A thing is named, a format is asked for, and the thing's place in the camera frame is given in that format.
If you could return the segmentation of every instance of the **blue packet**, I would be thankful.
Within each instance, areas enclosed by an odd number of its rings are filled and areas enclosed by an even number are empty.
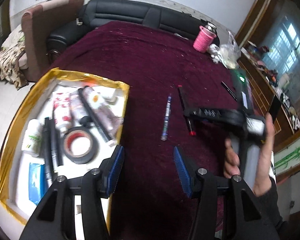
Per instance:
[[[44,165],[37,163],[29,164],[29,200],[38,205],[47,191],[45,186]]]

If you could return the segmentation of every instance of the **pink thermos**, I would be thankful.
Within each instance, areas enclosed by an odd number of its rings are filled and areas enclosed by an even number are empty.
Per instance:
[[[205,53],[213,39],[217,36],[217,27],[208,22],[205,27],[200,26],[199,28],[200,31],[193,43],[193,47],[197,51]]]

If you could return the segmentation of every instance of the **floor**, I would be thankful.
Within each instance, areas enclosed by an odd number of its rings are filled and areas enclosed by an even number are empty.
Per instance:
[[[0,149],[9,125],[32,85],[33,83],[16,90],[13,85],[0,81]],[[1,204],[0,226],[11,240],[19,239],[23,230],[23,225],[14,219]]]

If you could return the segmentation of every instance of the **pink basket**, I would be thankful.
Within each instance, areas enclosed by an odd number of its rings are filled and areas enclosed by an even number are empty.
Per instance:
[[[200,31],[193,43],[193,47],[197,51],[205,53],[216,35],[203,26],[200,26],[199,28]]]

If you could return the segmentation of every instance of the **blue pen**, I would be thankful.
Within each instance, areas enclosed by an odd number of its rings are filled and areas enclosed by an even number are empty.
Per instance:
[[[164,123],[163,123],[163,131],[161,135],[161,140],[166,141],[168,136],[168,124],[169,124],[169,117],[171,112],[171,94],[168,96],[167,106],[166,106],[166,114],[164,116]]]

